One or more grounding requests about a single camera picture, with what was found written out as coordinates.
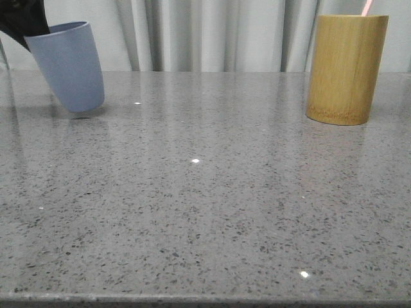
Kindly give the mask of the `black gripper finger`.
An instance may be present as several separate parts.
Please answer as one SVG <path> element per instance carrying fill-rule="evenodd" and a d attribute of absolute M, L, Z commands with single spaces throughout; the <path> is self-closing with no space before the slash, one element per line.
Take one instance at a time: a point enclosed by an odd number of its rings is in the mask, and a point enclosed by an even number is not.
<path fill-rule="evenodd" d="M 50 34 L 43 0 L 1 0 L 1 31 L 26 50 L 25 37 Z"/>

